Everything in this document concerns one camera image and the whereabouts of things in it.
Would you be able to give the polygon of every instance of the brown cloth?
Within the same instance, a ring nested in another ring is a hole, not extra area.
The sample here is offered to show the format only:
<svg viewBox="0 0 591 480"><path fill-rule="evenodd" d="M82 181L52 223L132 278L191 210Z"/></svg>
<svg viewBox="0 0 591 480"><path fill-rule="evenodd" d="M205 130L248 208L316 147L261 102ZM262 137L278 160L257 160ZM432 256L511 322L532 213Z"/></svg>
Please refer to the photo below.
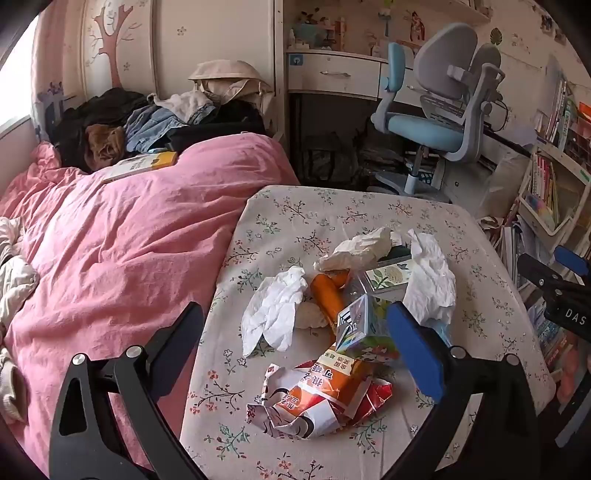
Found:
<svg viewBox="0 0 591 480"><path fill-rule="evenodd" d="M125 154L125 130L109 125L91 125L86 128L88 149L85 161L92 171L114 165Z"/></svg>

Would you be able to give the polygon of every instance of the drawer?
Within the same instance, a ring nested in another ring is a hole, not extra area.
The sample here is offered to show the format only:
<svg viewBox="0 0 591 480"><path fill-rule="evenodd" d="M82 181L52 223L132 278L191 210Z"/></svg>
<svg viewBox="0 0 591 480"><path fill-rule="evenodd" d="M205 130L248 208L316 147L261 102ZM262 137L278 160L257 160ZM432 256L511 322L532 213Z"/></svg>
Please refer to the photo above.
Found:
<svg viewBox="0 0 591 480"><path fill-rule="evenodd" d="M376 98L380 62L338 55L290 54L289 90L345 93Z"/></svg>
<svg viewBox="0 0 591 480"><path fill-rule="evenodd" d="M389 65L387 63L382 63L380 77L388 78L389 74ZM423 90L423 87L421 87L415 80L414 72L410 69L406 69L406 72L404 74L404 83L402 84L402 88L400 89L400 91L397 93L395 101L420 107L422 93L419 93L415 90L411 90L410 88L408 88L409 86ZM384 93L385 89L380 88L379 98L384 98Z"/></svg>

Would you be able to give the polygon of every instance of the chair base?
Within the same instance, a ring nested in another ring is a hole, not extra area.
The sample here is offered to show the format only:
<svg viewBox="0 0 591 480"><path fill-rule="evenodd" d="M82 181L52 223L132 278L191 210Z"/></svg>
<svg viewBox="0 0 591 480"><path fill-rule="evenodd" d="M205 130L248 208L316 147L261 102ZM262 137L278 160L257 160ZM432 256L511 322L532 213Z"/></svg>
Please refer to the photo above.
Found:
<svg viewBox="0 0 591 480"><path fill-rule="evenodd" d="M434 202L451 203L447 195L422 181L416 182L415 191L412 195L405 193L404 187L407 182L407 176L400 175L399 173L380 172L375 174L375 178L384 185L394 189L402 197L415 197Z"/></svg>

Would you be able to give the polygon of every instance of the blue chair seat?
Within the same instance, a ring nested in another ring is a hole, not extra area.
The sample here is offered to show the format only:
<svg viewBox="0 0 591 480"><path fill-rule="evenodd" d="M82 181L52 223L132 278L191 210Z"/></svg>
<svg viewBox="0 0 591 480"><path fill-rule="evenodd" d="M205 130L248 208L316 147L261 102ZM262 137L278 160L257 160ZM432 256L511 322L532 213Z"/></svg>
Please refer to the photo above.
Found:
<svg viewBox="0 0 591 480"><path fill-rule="evenodd" d="M388 130L419 145L444 152L457 152L464 139L462 131L435 120L401 113L388 114Z"/></svg>

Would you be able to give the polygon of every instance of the floral tablecloth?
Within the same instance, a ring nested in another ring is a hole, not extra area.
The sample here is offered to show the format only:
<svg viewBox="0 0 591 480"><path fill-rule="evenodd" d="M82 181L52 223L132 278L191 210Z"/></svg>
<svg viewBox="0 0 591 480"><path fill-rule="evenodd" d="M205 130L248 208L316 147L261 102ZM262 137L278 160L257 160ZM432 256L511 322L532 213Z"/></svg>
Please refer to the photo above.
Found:
<svg viewBox="0 0 591 480"><path fill-rule="evenodd" d="M364 424L316 439L272 438L248 423L246 404L259 399L271 363L291 367L317 359L327 329L296 330L287 352L259 344L243 358L241 318L264 277L292 265L310 279L313 263L345 239L381 226L436 236L456 275L452 338L472 356L524 364L537 411L554 383L501 260L460 207L385 194L274 186L248 202L219 273L187 398L181 442L212 480L378 480L398 459L433 406L407 371L391 374L394 396ZM476 416L473 396L441 465L459 455Z"/></svg>

